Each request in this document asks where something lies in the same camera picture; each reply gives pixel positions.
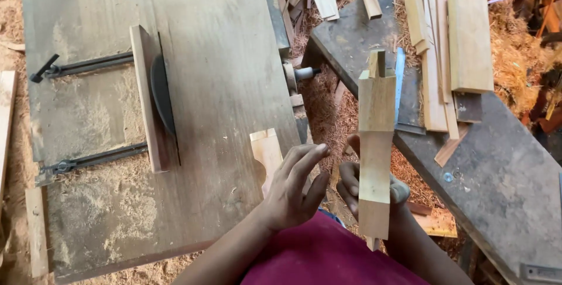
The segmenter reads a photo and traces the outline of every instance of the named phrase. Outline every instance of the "metal bolt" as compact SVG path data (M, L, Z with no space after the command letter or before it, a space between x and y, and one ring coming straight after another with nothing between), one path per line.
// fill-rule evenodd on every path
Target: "metal bolt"
M446 182L452 182L453 181L453 175L449 172L443 174L443 178L445 179Z

